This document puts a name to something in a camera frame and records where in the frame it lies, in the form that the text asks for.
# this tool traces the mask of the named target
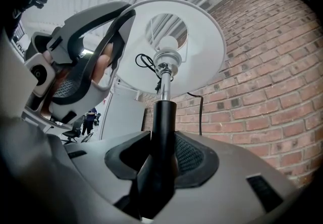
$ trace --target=camera lens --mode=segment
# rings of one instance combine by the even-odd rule
[[[44,84],[47,78],[47,71],[43,65],[36,65],[30,71],[38,80],[37,86]]]

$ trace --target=white lampshade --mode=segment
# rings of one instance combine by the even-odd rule
[[[177,49],[182,63],[171,82],[171,95],[194,91],[215,77],[225,60],[226,42],[218,23],[210,14],[183,0],[146,0],[123,13],[132,9],[136,11],[136,17],[117,72],[122,81],[135,89],[156,94],[159,79],[148,68],[138,67],[135,58],[140,53],[154,57],[156,50],[146,39],[146,28],[150,20],[160,14],[178,16],[188,32],[186,42]]]

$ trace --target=hand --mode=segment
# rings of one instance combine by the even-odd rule
[[[107,44],[106,47],[104,48],[102,54],[100,55],[100,57],[97,59],[96,64],[93,69],[93,73],[92,73],[92,80],[95,83],[99,83],[101,78],[103,77],[104,71],[106,70],[107,66],[110,63],[112,49],[113,49],[113,43]],[[45,51],[43,53],[43,56],[45,57],[47,62],[50,63],[52,61],[52,57],[48,51]],[[54,82],[53,86],[51,87],[51,89],[49,90],[48,95],[45,99],[43,108],[41,109],[41,114],[43,116],[50,116],[51,115],[51,113],[49,112],[49,105],[51,102],[51,98],[54,96],[55,92],[58,90],[58,88],[60,87],[62,82],[66,79],[70,70],[71,70],[71,68],[64,69],[56,76],[55,82]]]

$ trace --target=red brick wall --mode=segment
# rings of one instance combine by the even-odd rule
[[[210,11],[229,60],[204,96],[203,135],[245,147],[296,185],[311,180],[323,148],[323,38],[302,0],[224,0]],[[154,96],[144,129],[151,130]],[[177,130],[198,134],[199,98],[177,103]]]

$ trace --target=power cord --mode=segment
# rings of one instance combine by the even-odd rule
[[[144,65],[140,65],[138,64],[137,62],[137,59],[138,57],[140,57],[142,63]],[[153,63],[153,60],[151,59],[151,57],[149,57],[148,55],[144,54],[144,53],[140,53],[136,56],[136,59],[135,59],[135,63],[137,66],[141,67],[141,68],[149,68],[151,71],[153,71],[155,74],[156,74],[156,71],[155,71],[155,64]],[[157,93],[159,92],[160,90],[160,86],[162,84],[162,79],[160,76],[158,76],[156,74],[156,76],[159,78],[159,81],[157,83],[157,86],[155,88],[155,90],[157,91]],[[201,98],[201,101],[200,101],[200,111],[199,111],[199,132],[200,132],[200,135],[202,136],[202,110],[203,110],[203,101],[204,101],[204,98],[203,96],[200,96],[200,95],[193,95],[189,92],[187,92],[187,94],[189,94],[190,96],[192,97],[200,97]]]

